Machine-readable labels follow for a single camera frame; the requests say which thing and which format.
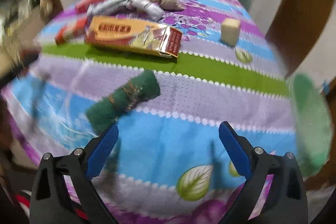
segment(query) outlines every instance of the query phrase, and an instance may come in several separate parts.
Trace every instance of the blue gripper pad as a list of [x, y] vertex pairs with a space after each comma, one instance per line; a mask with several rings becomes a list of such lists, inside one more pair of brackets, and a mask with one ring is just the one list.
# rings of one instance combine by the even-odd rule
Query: blue gripper pad
[[118, 133], [119, 131], [117, 125], [113, 124], [107, 130], [105, 135], [100, 138], [99, 144], [87, 160], [86, 176], [89, 180], [100, 174], [107, 158], [118, 140]]
[[239, 144], [236, 138], [238, 135], [231, 127], [229, 128], [225, 122], [220, 124], [218, 131], [219, 138], [224, 145], [238, 174], [244, 176], [247, 180], [250, 179], [252, 174], [250, 159]]

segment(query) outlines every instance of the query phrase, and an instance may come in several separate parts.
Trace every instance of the metal screw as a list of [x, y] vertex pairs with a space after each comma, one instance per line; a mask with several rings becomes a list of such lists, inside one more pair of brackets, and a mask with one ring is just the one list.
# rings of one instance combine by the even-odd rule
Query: metal screw
[[81, 149], [81, 148], [76, 148], [76, 149], [74, 150], [73, 153], [74, 153], [76, 156], [79, 156], [80, 154], [83, 153], [83, 149]]
[[51, 157], [51, 154], [50, 154], [50, 153], [45, 153], [45, 154], [43, 155], [43, 159], [44, 159], [44, 160], [48, 160], [48, 159], [50, 159], [50, 157]]
[[290, 159], [294, 159], [294, 154], [292, 152], [287, 152], [286, 153], [287, 157], [290, 158]]
[[264, 152], [264, 150], [261, 147], [256, 147], [254, 149], [254, 152], [256, 152], [258, 155], [261, 155]]

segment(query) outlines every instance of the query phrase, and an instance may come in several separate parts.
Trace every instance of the colorful striped tablecloth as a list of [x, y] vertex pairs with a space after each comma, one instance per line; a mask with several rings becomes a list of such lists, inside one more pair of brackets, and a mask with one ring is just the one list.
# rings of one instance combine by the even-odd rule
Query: colorful striped tablecloth
[[[93, 180], [120, 223], [216, 224], [244, 183], [229, 171], [218, 137], [222, 121], [268, 153], [296, 152], [286, 83], [246, 10], [237, 0], [180, 1], [183, 11], [166, 12], [159, 21], [183, 32], [177, 63], [102, 52], [82, 37], [57, 47], [56, 32], [84, 16], [69, 7], [36, 37], [43, 54], [29, 75], [4, 91], [16, 135], [38, 165], [46, 152], [60, 156], [84, 147], [95, 136], [86, 109], [144, 69], [154, 70], [160, 96], [118, 120], [118, 142]], [[241, 20], [235, 48], [220, 41], [227, 17]], [[43, 84], [45, 73], [50, 77]], [[270, 180], [251, 217], [260, 211]]]

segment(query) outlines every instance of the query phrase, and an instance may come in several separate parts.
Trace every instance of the yellow sponge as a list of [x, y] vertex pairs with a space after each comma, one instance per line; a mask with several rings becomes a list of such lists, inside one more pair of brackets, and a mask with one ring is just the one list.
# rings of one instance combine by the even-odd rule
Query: yellow sponge
[[221, 24], [221, 39], [225, 43], [235, 46], [240, 32], [240, 21], [233, 18], [226, 18]]

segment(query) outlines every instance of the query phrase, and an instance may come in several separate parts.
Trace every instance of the leaf print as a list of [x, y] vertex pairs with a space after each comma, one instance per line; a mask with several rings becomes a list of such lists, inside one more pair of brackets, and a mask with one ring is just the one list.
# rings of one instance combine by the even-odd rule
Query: leaf print
[[236, 57], [239, 61], [243, 63], [251, 63], [252, 62], [252, 56], [245, 50], [241, 48], [235, 48], [236, 51]]
[[178, 180], [176, 190], [186, 201], [196, 201], [209, 190], [212, 165], [200, 165], [186, 171]]
[[239, 177], [236, 167], [233, 165], [232, 161], [229, 163], [229, 174], [233, 177]]

